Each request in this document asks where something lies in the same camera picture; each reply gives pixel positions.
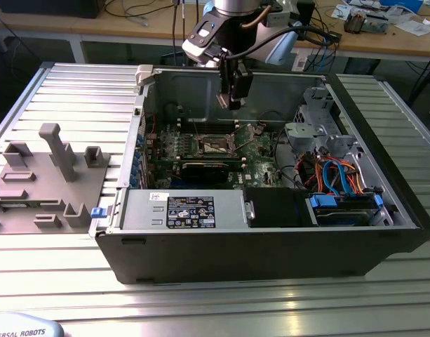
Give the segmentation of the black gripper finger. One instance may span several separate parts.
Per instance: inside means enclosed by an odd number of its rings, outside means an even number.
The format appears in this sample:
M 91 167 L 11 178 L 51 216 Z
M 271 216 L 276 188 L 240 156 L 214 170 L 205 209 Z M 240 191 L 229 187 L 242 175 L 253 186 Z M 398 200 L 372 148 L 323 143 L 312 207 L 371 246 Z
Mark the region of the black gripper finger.
M 253 73 L 245 69 L 237 68 L 231 78 L 229 89 L 229 109 L 239 110 L 241 100 L 248 97 L 253 81 Z
M 221 93 L 231 93 L 232 61 L 220 59 Z

